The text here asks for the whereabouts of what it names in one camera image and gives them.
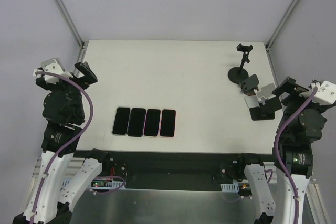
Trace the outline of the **black folding phone stand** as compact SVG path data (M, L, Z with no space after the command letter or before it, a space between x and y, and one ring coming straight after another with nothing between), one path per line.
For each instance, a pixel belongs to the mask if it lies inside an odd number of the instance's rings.
M258 107L250 108L250 116L253 121L274 120L275 112L282 109L282 104L278 97L273 97L259 103Z

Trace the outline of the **white metal phone stand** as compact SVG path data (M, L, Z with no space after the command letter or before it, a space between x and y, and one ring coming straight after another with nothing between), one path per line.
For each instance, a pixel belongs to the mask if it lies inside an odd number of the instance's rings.
M247 107L250 108L256 108L260 107L260 103L262 105L266 104L266 101L275 97L275 95L272 94L273 90L276 88L274 83L270 83L264 87L261 87L259 91L256 91L254 95L245 97L245 103Z

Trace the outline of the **round brown phone stand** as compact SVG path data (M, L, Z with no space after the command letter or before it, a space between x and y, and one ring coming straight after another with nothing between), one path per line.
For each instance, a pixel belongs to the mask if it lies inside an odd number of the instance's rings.
M259 79L256 74L251 75L239 83L240 89L243 94L253 96L259 91Z

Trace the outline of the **black clamp tripod stand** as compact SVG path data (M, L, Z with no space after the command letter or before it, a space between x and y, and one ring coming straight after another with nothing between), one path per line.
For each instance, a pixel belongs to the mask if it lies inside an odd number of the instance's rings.
M246 69L244 69L244 64L250 63L249 53L253 50L253 46L238 44L236 47L237 51L242 52L242 59L239 67L232 67L228 72L228 78L231 82L239 84L241 81L244 81L249 77L249 74Z

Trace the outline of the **blue-edged black phone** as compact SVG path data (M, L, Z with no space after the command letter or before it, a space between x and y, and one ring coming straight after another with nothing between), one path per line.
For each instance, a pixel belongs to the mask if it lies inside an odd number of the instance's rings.
M127 134L130 112L131 112L130 108L126 107L117 108L112 128L113 135Z

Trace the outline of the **cream-edged black phone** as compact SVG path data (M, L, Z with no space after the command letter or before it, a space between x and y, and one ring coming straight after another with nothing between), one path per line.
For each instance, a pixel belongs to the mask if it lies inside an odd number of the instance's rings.
M143 135L148 137L158 137L161 111L158 109L148 109L146 112Z

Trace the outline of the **pink phone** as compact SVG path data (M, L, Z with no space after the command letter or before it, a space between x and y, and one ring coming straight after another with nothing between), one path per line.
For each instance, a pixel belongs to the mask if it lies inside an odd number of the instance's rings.
M174 137L175 135L176 111L162 110L160 137Z

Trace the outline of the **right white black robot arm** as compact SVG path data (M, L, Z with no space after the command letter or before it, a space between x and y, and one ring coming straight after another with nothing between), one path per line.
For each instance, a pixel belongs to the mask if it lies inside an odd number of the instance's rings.
M272 91L256 94L259 112L275 103L284 109L276 131L277 194L273 197L264 163L258 154L243 154L236 173L247 179L256 209L255 223L302 223L305 195L313 172L312 143L322 138L327 119L323 113L335 106L335 84L313 80L308 88L287 77Z

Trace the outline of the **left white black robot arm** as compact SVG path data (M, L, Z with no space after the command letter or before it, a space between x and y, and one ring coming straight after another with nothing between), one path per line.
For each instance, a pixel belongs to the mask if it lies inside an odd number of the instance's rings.
M81 77L67 72L58 59L45 61L34 71L36 84L49 91L44 99L43 117L47 120L41 144L41 167L27 208L13 223L70 223L82 194L98 176L110 176L109 153L92 149L80 170L63 187L62 182L78 142L93 118L93 104L85 90L98 81L87 62L75 68ZM85 118L82 98L89 103Z

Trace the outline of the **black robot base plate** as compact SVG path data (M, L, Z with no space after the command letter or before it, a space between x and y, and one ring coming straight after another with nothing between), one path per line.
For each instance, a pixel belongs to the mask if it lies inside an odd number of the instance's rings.
M220 191L222 184L245 179L244 157L272 162L267 154L162 153L123 151L76 151L75 157L95 157L103 163L102 174L117 176L127 189Z

